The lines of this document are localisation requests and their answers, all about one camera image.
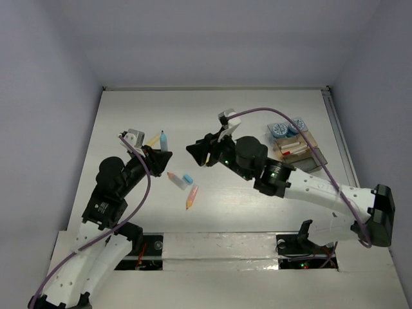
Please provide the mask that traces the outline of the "blue highlighter pen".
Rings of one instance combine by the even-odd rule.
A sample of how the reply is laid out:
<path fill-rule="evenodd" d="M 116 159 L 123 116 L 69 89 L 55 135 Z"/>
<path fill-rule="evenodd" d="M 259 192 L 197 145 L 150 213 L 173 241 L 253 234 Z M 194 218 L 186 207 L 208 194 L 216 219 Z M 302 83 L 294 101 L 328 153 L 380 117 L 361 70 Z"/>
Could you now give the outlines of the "blue highlighter pen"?
<path fill-rule="evenodd" d="M 161 131 L 159 142 L 161 151 L 168 151 L 168 141 L 164 131 Z"/>

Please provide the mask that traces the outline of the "clear orange-tipped highlighter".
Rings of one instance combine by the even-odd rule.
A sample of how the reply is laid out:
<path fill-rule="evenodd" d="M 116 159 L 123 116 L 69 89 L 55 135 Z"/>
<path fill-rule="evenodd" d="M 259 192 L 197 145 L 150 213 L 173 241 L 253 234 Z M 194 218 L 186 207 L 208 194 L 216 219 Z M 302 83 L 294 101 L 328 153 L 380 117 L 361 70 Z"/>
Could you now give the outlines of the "clear orange-tipped highlighter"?
<path fill-rule="evenodd" d="M 187 184 L 183 179 L 179 178 L 177 175 L 170 173 L 170 172 L 167 172 L 167 176 L 169 180 L 173 182 L 181 190 L 186 190 Z"/>

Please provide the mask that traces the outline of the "blue highlighter cap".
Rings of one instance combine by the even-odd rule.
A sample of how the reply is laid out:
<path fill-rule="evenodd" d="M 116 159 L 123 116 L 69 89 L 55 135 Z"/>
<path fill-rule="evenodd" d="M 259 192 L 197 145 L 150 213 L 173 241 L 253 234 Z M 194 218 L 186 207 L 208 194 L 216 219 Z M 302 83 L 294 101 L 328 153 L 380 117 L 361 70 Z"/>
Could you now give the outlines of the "blue highlighter cap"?
<path fill-rule="evenodd" d="M 193 179 L 188 174 L 184 174 L 182 180 L 187 184 L 193 183 Z"/>

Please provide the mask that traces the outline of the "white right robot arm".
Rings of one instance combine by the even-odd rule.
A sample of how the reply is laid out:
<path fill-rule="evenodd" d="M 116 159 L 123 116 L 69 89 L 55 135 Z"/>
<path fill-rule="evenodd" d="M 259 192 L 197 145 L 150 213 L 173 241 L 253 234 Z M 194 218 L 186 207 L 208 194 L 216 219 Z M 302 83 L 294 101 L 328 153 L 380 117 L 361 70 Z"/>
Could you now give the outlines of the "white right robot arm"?
<path fill-rule="evenodd" d="M 212 167 L 221 163 L 267 196 L 305 201 L 332 211 L 326 223 L 306 220 L 296 237 L 297 247 L 311 252 L 319 245 L 357 238 L 366 245 L 390 247 L 395 203 L 391 189 L 334 185 L 293 165 L 268 157 L 268 148 L 253 136 L 233 140 L 231 136 L 207 134 L 186 150 L 196 163 Z"/>

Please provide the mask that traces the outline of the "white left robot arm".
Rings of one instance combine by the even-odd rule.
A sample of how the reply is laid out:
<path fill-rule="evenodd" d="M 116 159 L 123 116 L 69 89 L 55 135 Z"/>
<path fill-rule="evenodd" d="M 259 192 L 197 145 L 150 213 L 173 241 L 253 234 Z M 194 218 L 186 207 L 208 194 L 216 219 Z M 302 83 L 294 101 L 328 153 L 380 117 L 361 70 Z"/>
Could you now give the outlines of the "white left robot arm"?
<path fill-rule="evenodd" d="M 50 271 L 29 308 L 92 308 L 121 260 L 145 249 L 142 227 L 122 219 L 126 196 L 142 179 L 161 176 L 173 154 L 147 145 L 127 151 L 128 162 L 112 156 L 100 163 L 71 252 Z"/>

